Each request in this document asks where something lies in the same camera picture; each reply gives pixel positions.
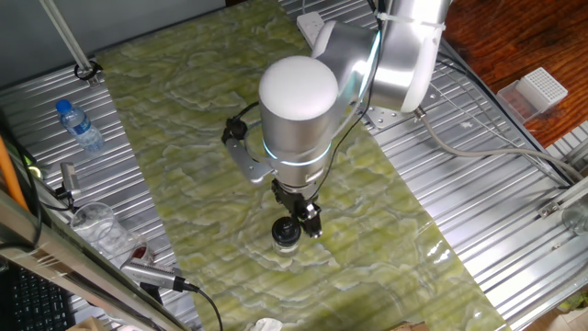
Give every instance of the white connector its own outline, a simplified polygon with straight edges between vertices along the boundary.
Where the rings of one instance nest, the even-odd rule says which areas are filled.
[[[314,43],[316,42],[317,37],[319,37],[319,32],[321,32],[322,27],[324,27],[324,21],[319,13],[311,12],[300,15],[296,18],[296,24],[298,25],[300,32],[302,32],[302,36],[304,36],[306,42],[311,45],[311,48],[314,48]]]

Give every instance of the cable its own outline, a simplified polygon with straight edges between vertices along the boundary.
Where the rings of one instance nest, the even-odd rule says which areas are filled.
[[[456,60],[455,58],[453,58],[453,57],[451,57],[451,56],[449,56],[449,55],[447,55],[447,54],[444,54],[444,53],[442,53],[441,51],[440,51],[438,54],[439,54],[439,55],[441,55],[442,57],[446,58],[447,60],[450,60],[450,61],[452,61],[453,63],[457,63],[457,64],[458,64],[459,66],[461,66],[461,68],[463,68],[464,70],[462,70],[462,69],[460,69],[460,68],[457,68],[456,66],[454,66],[454,65],[451,65],[451,64],[449,64],[449,63],[445,63],[445,62],[443,62],[443,61],[436,60],[438,63],[440,63],[440,64],[443,64],[443,65],[445,65],[446,67],[448,67],[448,68],[451,68],[451,69],[453,69],[453,70],[455,70],[455,71],[457,71],[457,72],[459,72],[459,73],[463,74],[463,75],[464,75],[464,76],[466,76],[467,78],[471,79],[471,80],[472,80],[472,81],[473,81],[473,82],[476,84],[476,86],[478,86],[479,88],[481,88],[481,89],[482,89],[482,91],[483,91],[483,92],[485,92],[486,96],[487,96],[487,97],[489,97],[489,98],[491,99],[491,101],[492,101],[492,102],[493,102],[493,103],[494,103],[494,104],[495,104],[495,105],[496,105],[496,106],[497,106],[499,109],[501,109],[501,110],[503,111],[503,113],[506,113],[506,112],[505,112],[505,110],[504,110],[504,108],[503,108],[503,106],[502,106],[502,105],[500,104],[500,102],[499,102],[499,101],[496,99],[496,97],[494,96],[494,94],[492,93],[492,91],[489,91],[489,90],[488,90],[488,88],[487,88],[487,87],[486,87],[486,86],[483,84],[483,82],[482,82],[482,81],[481,81],[481,80],[480,80],[480,79],[479,79],[479,78],[478,78],[478,77],[477,77],[475,74],[471,74],[471,73],[468,71],[468,69],[467,69],[467,67],[466,67],[465,65],[461,64],[461,63],[460,63],[458,60]],[[447,75],[447,76],[448,76],[448,77],[449,77],[451,80],[453,80],[454,82],[456,82],[456,83],[458,83],[458,84],[459,84],[459,82],[457,82],[455,79],[453,79],[453,77],[451,77],[449,74],[446,74],[446,75]],[[454,104],[454,103],[453,103],[451,100],[449,100],[449,99],[447,98],[447,96],[445,96],[443,93],[440,93],[440,94],[441,94],[441,96],[445,97],[445,99],[446,99],[447,101],[449,101],[450,103],[452,103],[452,104],[454,105],[454,107],[455,107],[455,104]],[[499,129],[497,126],[496,126],[496,124],[495,124],[495,123],[493,123],[493,124],[494,124],[494,126],[496,127],[496,129],[499,131],[500,129]],[[560,166],[562,166],[562,167],[564,167],[564,168],[568,168],[568,167],[569,167],[569,169],[573,169],[573,167],[571,167],[570,165],[567,165],[567,164],[565,164],[565,163],[563,163],[563,162],[561,162],[561,163],[558,163],[558,162],[552,162],[552,161],[550,161],[550,160],[548,160],[548,159],[546,159],[546,160],[548,161],[548,163],[549,163],[551,166],[553,166],[553,167],[554,167],[554,169],[556,170],[556,172],[558,172],[558,173],[559,173],[561,176],[562,176],[562,174],[560,173],[560,171],[558,170],[558,168],[557,168],[557,167],[555,167],[555,166],[554,166],[552,163],[559,164]],[[550,178],[554,179],[555,181],[557,181],[557,182],[560,182],[559,180],[556,180],[555,178],[553,178],[552,176],[550,176],[549,174],[547,174],[547,173],[546,173],[546,171],[548,171],[548,170],[542,169],[542,168],[543,168],[543,165],[542,165],[542,164],[540,164],[540,163],[538,162],[538,160],[536,160],[536,162],[537,162],[537,163],[536,163],[536,166],[538,167],[538,169],[539,169],[541,172],[543,172],[544,174],[546,174],[546,176],[548,176],[548,177],[550,177]]]
[[[67,205],[67,207],[65,207],[65,208],[51,206],[50,204],[47,204],[45,202],[41,202],[41,204],[43,206],[45,206],[45,208],[48,208],[48,209],[53,210],[53,211],[70,211],[74,207],[71,202],[69,202],[68,205]]]
[[[37,244],[39,243],[40,234],[41,234],[42,225],[43,225],[42,210],[40,207],[39,193],[37,191],[37,186],[35,185],[35,178],[33,177],[32,173],[28,169],[27,158],[25,156],[25,153],[23,153],[24,148],[22,146],[20,146],[19,144],[16,145],[16,148],[17,148],[18,154],[20,156],[20,161],[22,162],[22,165],[25,168],[25,172],[27,173],[28,183],[30,184],[30,192],[32,193],[32,197],[29,197],[27,205],[28,205],[28,208],[30,210],[34,211],[34,213],[37,215],[37,229],[35,231],[35,236],[33,237],[32,241],[31,241],[32,242],[31,245],[23,244],[23,243],[6,243],[6,244],[0,244],[0,250],[8,249],[8,248],[21,248],[21,249],[28,252],[28,251],[34,250],[37,247]]]
[[[478,108],[481,110],[481,113],[490,121],[490,123],[494,126],[494,128],[499,132],[494,132],[494,130],[492,128],[489,128],[486,124],[484,124],[481,120],[478,120],[475,116],[471,115],[470,113],[468,113],[465,109],[463,109],[462,107],[458,106],[455,102],[453,102],[453,100],[451,100],[450,98],[447,97],[446,94],[442,93],[436,86],[433,85],[433,83],[429,83],[429,85],[437,91],[437,93],[439,93],[440,96],[442,96],[445,100],[447,100],[447,102],[449,102],[453,107],[455,107],[456,109],[461,110],[461,112],[463,112],[465,115],[468,115],[470,118],[472,118],[473,120],[477,121],[481,126],[483,126],[488,132],[492,133],[493,135],[495,135],[496,137],[498,137],[499,139],[502,139],[503,141],[509,143],[511,146],[513,146],[514,148],[518,148],[518,146],[511,140],[509,140],[508,138],[506,138],[506,134],[500,129],[500,127],[494,122],[494,120],[486,113],[486,111],[484,110],[484,108],[481,106],[481,104],[478,102],[478,100],[469,92],[469,90],[463,86],[458,79],[455,79],[451,76],[450,73],[446,73],[444,72],[441,68],[439,68],[439,71],[443,74],[445,74],[445,76],[447,76],[449,79],[451,79],[452,81],[454,81],[459,87],[461,87],[464,91],[466,91],[466,93],[474,100],[474,102],[476,103],[476,105],[478,106]],[[555,182],[559,183],[562,186],[568,186],[568,183],[561,179],[560,177],[555,176],[546,166],[544,166],[543,163],[541,163],[539,161],[538,158],[535,158],[534,156],[530,156],[527,154],[523,154],[523,156],[525,157],[525,159],[527,159],[531,164],[535,165],[537,167],[537,169],[539,169],[539,171],[541,171],[543,174],[545,174],[545,176],[553,179]]]
[[[249,110],[253,109],[254,107],[259,105],[259,101],[255,101],[251,105],[245,107],[239,114],[232,118],[232,120],[240,120],[243,115],[245,115]]]
[[[212,306],[212,309],[214,309],[214,313],[217,315],[217,319],[219,320],[220,331],[222,331],[221,314],[219,313],[219,309],[217,308],[217,305],[214,304],[214,301],[212,301],[212,299],[203,290],[201,290],[200,287],[192,285],[190,283],[187,283],[187,282],[184,283],[184,290],[199,293],[200,295],[202,295],[204,297],[204,299],[206,299],[206,300],[208,300],[208,302],[210,302],[210,305]]]
[[[381,22],[378,23],[379,26],[379,31],[381,32],[382,29],[385,29],[386,26],[388,25],[388,21],[386,21],[383,24]],[[369,77],[369,95],[367,97],[367,104],[366,104],[366,108],[364,109],[364,111],[359,115],[359,118],[357,118],[357,120],[353,123],[353,125],[351,125],[351,127],[349,128],[349,130],[347,130],[347,132],[345,133],[345,135],[341,138],[341,140],[339,141],[339,143],[337,143],[337,145],[334,147],[333,149],[333,155],[331,155],[331,161],[329,161],[329,165],[327,167],[327,171],[324,173],[324,176],[322,177],[322,181],[319,184],[319,186],[316,188],[316,190],[314,191],[314,193],[312,193],[311,197],[309,198],[309,200],[313,200],[314,198],[316,198],[316,196],[319,194],[319,190],[321,190],[322,184],[324,184],[324,182],[327,180],[327,177],[329,176],[329,174],[331,173],[331,168],[333,167],[333,161],[334,161],[334,157],[337,154],[337,150],[339,149],[339,146],[341,146],[341,143],[343,142],[343,140],[345,140],[345,138],[349,135],[349,132],[351,132],[351,130],[353,130],[353,128],[355,128],[355,126],[361,121],[361,119],[364,118],[364,116],[366,115],[366,113],[368,112],[369,109],[369,103],[371,102],[371,95],[373,92],[373,86],[374,86],[374,81],[376,80],[376,71],[378,70],[378,66],[379,66],[379,59],[381,58],[381,52],[382,52],[382,40],[383,40],[383,36],[379,39],[379,47],[378,47],[378,59],[376,60],[376,63],[374,65],[374,67],[372,68],[372,72],[370,73],[370,77]],[[350,114],[350,116],[348,116],[347,118],[350,119],[351,115],[356,113],[357,108],[359,107],[359,105],[361,104],[360,101],[356,102],[356,105],[354,106],[352,113]]]
[[[8,155],[8,151],[6,150],[6,145],[4,144],[2,137],[0,137],[0,168],[2,168],[2,173],[4,174],[6,186],[8,187],[10,196],[20,205],[20,207],[28,211],[25,196],[22,195],[20,184],[18,184],[17,172],[12,166],[12,160],[10,159],[10,155]]]
[[[583,179],[583,176],[576,169],[574,169],[570,165],[560,161],[559,159],[557,159],[551,155],[543,154],[541,152],[533,151],[533,150],[526,149],[526,148],[503,148],[503,149],[490,150],[490,151],[467,151],[467,152],[455,149],[455,148],[447,145],[446,143],[444,143],[439,138],[439,136],[437,136],[437,134],[433,130],[433,127],[431,126],[431,123],[429,123],[429,119],[426,117],[426,115],[423,115],[423,116],[417,115],[417,117],[420,117],[421,122],[423,123],[424,127],[429,131],[429,134],[431,134],[431,137],[433,138],[433,140],[435,140],[437,142],[437,144],[439,144],[439,146],[441,148],[443,148],[448,153],[452,153],[452,154],[455,154],[458,156],[466,156],[466,157],[483,157],[483,156],[498,155],[498,154],[528,154],[528,155],[533,155],[533,156],[537,156],[537,157],[549,160],[549,161],[555,163],[556,165],[564,168],[566,171],[568,171],[570,173],[570,175],[573,175],[574,177],[576,177],[576,179],[578,179],[578,180]]]

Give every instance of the metal table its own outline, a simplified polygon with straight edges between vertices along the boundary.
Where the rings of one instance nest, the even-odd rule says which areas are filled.
[[[280,3],[293,19],[301,13],[300,0]],[[375,27],[363,0],[307,0],[310,11],[319,11],[323,19]],[[451,69],[439,64],[433,76],[433,84],[444,95],[490,124],[488,115],[517,145],[538,146],[522,126],[480,94],[468,79],[453,73],[458,84],[448,74],[452,74]],[[64,97],[81,105],[103,132],[107,145],[100,156],[86,154],[60,126],[54,103]],[[444,97],[429,96],[425,103],[427,116],[446,142],[465,150],[506,146]],[[1,91],[0,108],[17,137],[38,158],[49,185],[60,185],[60,162],[74,162],[84,194],[77,204],[99,200],[112,206],[126,228],[149,239],[157,262],[175,263],[104,84],[90,89],[73,77],[72,68],[66,68]],[[548,200],[562,193],[560,184],[520,155],[470,159],[446,154],[412,116],[382,118],[378,111],[369,114],[372,121],[366,123],[367,128],[513,329],[528,325],[577,289],[567,279],[588,261],[588,242],[560,223],[542,222],[537,214]],[[198,323],[187,293],[165,291],[162,297],[180,320]],[[74,296],[72,303],[77,321],[88,315],[107,321],[101,310],[79,297]]]

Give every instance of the wooden surface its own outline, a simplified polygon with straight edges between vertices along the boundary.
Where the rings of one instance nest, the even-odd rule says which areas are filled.
[[[544,146],[588,120],[588,0],[456,0],[444,36],[494,93],[540,66],[568,89],[526,124]]]

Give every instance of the small cup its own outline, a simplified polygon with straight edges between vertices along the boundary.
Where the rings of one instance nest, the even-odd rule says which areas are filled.
[[[133,248],[138,240],[138,235],[122,227],[112,209],[100,202],[82,206],[73,216],[70,226],[105,257]]]

